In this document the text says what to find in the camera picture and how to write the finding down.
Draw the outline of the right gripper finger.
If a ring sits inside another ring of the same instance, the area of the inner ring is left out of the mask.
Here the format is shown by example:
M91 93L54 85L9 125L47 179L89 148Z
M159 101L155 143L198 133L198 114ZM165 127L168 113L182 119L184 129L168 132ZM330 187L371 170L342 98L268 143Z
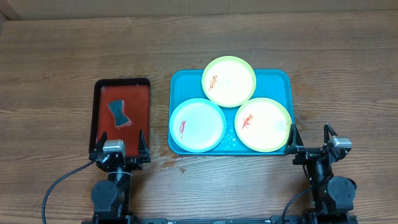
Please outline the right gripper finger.
M304 148L302 138L295 123L292 123L290 126L286 148Z
M323 139L325 144L332 144L337 133L333 130L329 123L326 123L323 127Z

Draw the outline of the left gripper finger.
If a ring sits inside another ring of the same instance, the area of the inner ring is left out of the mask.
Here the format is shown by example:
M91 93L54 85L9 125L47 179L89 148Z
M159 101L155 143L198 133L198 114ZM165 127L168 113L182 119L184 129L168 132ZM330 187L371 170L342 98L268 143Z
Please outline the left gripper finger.
M149 156L149 149L146 144L144 131L141 129L139 132L139 142L137 147L140 156Z
M103 151L103 146L104 146L105 142L107 141L107 138L108 138L107 133L104 132L95 145L95 152Z

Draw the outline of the green plate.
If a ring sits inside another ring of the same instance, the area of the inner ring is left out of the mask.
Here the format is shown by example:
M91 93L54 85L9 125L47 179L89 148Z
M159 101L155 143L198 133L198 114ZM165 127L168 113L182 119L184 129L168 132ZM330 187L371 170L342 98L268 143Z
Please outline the green plate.
M235 56L222 56L206 66L201 85L209 100L222 107L234 108L253 96L256 75L245 60Z
M286 108L270 98L254 98L236 112L234 128L239 140L257 152L274 152L284 147L292 118Z

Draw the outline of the dark sponge with red base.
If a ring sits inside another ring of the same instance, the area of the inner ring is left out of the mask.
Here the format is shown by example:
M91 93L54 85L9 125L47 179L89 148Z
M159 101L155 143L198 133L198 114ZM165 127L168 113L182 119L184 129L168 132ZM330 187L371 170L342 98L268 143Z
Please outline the dark sponge with red base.
M132 124L130 118L125 114L124 100L115 100L108 103L108 108L114 118L116 129L122 129Z

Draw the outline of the light blue plate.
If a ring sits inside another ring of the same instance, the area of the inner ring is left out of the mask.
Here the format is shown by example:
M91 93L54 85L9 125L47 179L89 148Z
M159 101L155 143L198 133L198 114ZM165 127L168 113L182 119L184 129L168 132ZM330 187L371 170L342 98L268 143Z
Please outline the light blue plate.
M187 152L212 150L225 132L226 118L221 108L204 98L192 98L179 104L169 120L172 140Z

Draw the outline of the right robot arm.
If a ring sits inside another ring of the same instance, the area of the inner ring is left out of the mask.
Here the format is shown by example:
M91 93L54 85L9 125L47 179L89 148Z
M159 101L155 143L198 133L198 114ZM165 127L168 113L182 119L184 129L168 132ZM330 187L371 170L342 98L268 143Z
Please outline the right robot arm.
M305 147L296 124L290 127L285 154L293 154L294 165L303 167L309 188L294 196L285 206L282 223L357 223L355 216L349 215L354 208L356 195L355 181L347 177L335 176L331 165L344 159L352 149L350 139L339 136L329 124L323 128L322 147ZM307 209L297 218L287 218L288 208L301 196L310 193L313 208Z

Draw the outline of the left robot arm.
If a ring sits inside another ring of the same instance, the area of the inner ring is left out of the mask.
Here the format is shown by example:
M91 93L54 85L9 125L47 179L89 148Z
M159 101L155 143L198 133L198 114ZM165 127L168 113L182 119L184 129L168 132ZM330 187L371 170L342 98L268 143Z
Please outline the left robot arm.
M92 223L139 223L130 211L132 171L142 170L151 161L143 130L139 131L137 157L127 158L124 142L108 140L103 133L89 159L107 173L107 179L97 182L91 190L94 205Z

